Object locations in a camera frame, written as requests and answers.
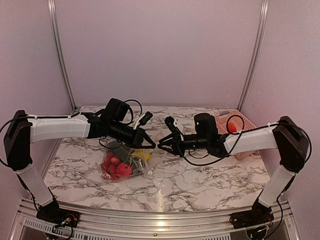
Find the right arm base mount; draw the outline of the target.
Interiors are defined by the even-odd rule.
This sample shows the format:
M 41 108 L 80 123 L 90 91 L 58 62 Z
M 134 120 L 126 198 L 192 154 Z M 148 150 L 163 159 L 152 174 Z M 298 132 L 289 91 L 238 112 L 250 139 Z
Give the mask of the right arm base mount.
M 233 225 L 234 229 L 241 229 L 272 222 L 274 219 L 272 212 L 267 212 L 263 215 L 260 212 L 246 210 L 232 213 L 230 215 L 229 222 Z

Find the yellow fake pepper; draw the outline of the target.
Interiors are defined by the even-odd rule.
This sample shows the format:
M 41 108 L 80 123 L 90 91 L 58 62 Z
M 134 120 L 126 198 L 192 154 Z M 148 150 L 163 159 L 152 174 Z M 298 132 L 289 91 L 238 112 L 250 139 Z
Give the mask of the yellow fake pepper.
M 137 157 L 137 158 L 139 158 L 141 160 L 144 160 L 146 162 L 149 162 L 150 158 L 151 158 L 151 154 L 146 149 L 135 149 L 131 153 L 131 156 L 132 157 Z

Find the clear zip top bag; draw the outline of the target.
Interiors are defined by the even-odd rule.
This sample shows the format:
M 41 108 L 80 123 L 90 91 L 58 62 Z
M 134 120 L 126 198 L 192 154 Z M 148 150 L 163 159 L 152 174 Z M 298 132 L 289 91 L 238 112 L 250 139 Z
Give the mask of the clear zip top bag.
M 99 175 L 109 182 L 119 182 L 136 176 L 150 178 L 167 155 L 158 148 L 135 149 L 117 141 L 101 146 L 105 153 L 98 168 Z

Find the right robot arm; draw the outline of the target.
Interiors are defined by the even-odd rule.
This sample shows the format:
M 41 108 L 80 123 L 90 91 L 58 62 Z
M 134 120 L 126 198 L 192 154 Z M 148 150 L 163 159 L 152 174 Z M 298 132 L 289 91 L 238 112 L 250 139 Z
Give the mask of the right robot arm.
M 234 222 L 241 219 L 258 224 L 271 215 L 272 205 L 292 184 L 295 176 L 310 159 L 312 143 L 304 129 L 290 117 L 283 116 L 275 123 L 250 130 L 219 134 L 214 116 L 199 113 L 194 116 L 195 134 L 183 134 L 178 121 L 171 116 L 165 119 L 170 134 L 159 140 L 158 148 L 175 156 L 184 157 L 186 150 L 205 149 L 221 161 L 244 152 L 276 149 L 280 162 L 270 181 L 259 194 L 249 211 L 232 214 Z

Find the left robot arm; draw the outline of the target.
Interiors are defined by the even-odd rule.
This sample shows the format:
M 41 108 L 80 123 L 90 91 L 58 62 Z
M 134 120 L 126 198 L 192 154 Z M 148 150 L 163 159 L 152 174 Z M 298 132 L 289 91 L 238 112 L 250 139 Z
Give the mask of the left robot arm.
M 18 110 L 2 129 L 6 160 L 1 163 L 12 169 L 22 186 L 39 204 L 38 213 L 53 223 L 66 215 L 45 184 L 39 172 L 33 168 L 30 145 L 40 141 L 111 137 L 133 149 L 154 149 L 156 144 L 141 127 L 153 116 L 147 112 L 131 127 L 123 120 L 131 106 L 125 101 L 111 98 L 104 109 L 96 113 L 77 112 L 72 115 L 40 116 Z

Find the orange red fake fruit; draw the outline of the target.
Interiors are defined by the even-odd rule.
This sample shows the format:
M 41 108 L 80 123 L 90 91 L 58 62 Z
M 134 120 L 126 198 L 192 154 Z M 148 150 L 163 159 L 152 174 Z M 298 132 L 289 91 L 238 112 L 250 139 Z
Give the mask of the orange red fake fruit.
M 236 125 L 235 125 L 235 123 L 233 121 L 230 121 L 227 124 L 227 128 L 228 128 L 228 132 L 230 132 L 230 133 L 236 133 L 237 132 L 237 127 L 236 127 Z

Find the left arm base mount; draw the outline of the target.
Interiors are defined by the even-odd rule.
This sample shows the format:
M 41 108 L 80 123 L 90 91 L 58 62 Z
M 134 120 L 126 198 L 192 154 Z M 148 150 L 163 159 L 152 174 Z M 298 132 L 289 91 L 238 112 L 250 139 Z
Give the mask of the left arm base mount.
M 56 225 L 63 225 L 62 222 L 68 218 L 70 218 L 70 223 L 67 225 L 68 227 L 76 228 L 78 225 L 78 221 L 80 218 L 80 213 L 78 211 L 73 211 L 69 209 L 60 208 L 57 212 L 53 213 L 41 213 L 37 212 L 36 218 L 43 220 L 45 222 L 49 222 Z

